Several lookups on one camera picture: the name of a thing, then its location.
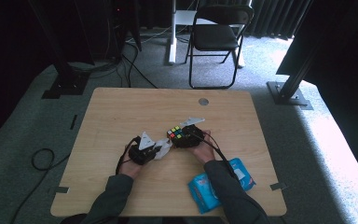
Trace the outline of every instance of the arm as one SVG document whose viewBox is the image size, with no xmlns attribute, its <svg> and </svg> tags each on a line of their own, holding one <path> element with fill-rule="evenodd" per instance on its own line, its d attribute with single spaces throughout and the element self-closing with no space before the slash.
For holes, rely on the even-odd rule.
<svg viewBox="0 0 358 224">
<path fill-rule="evenodd" d="M 81 224 L 117 220 L 131 193 L 133 181 L 142 169 L 141 165 L 130 161 L 128 152 L 124 156 L 124 161 L 127 162 L 121 164 L 118 175 L 109 177 L 105 191 L 92 204 Z"/>
<path fill-rule="evenodd" d="M 211 144 L 210 131 L 204 131 L 204 140 Z M 188 149 L 203 165 L 212 187 L 223 205 L 226 217 L 231 224 L 269 223 L 263 208 L 242 189 L 222 161 L 214 157 L 213 148 L 201 142 L 197 147 Z"/>
</svg>

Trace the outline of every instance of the rubik's cube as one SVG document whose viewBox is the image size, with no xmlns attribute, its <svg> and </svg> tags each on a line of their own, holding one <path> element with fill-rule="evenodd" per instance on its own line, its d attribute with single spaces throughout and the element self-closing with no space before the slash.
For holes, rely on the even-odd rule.
<svg viewBox="0 0 358 224">
<path fill-rule="evenodd" d="M 168 137 L 174 142 L 176 139 L 181 139 L 185 137 L 185 134 L 182 132 L 182 129 L 179 126 L 167 131 Z"/>
</svg>

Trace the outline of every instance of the person's right hand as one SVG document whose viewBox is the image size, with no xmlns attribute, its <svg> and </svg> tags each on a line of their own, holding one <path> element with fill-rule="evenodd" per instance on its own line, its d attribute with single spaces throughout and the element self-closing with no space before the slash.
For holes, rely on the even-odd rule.
<svg viewBox="0 0 358 224">
<path fill-rule="evenodd" d="M 211 131 L 206 130 L 203 132 L 205 133 L 204 140 L 211 144 Z M 215 160 L 213 148 L 204 142 L 200 142 L 196 147 L 189 147 L 187 150 L 191 152 L 202 165 L 208 161 Z"/>
</svg>

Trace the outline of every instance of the person's left hand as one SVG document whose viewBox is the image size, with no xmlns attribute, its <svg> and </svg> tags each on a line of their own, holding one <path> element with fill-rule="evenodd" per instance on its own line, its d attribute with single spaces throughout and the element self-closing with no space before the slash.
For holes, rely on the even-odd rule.
<svg viewBox="0 0 358 224">
<path fill-rule="evenodd" d="M 125 162 L 121 163 L 118 173 L 128 175 L 132 179 L 135 179 L 141 172 L 143 166 L 131 161 L 129 151 L 127 151 L 127 153 L 124 155 L 123 161 Z"/>
</svg>

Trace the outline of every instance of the metal stand base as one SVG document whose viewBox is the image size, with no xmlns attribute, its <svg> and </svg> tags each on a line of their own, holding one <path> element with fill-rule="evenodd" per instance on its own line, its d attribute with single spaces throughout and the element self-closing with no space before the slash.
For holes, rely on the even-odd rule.
<svg viewBox="0 0 358 224">
<path fill-rule="evenodd" d="M 61 95 L 81 95 L 86 88 L 87 81 L 89 80 L 90 73 L 78 73 L 76 79 L 66 85 L 62 85 L 60 76 L 57 76 L 51 89 L 43 93 L 42 99 L 59 99 Z"/>
<path fill-rule="evenodd" d="M 277 105 L 299 105 L 303 110 L 313 110 L 309 100 L 304 99 L 300 89 L 297 89 L 296 93 L 290 99 L 283 99 L 280 96 L 280 91 L 284 82 L 267 82 L 269 92 Z"/>
</svg>

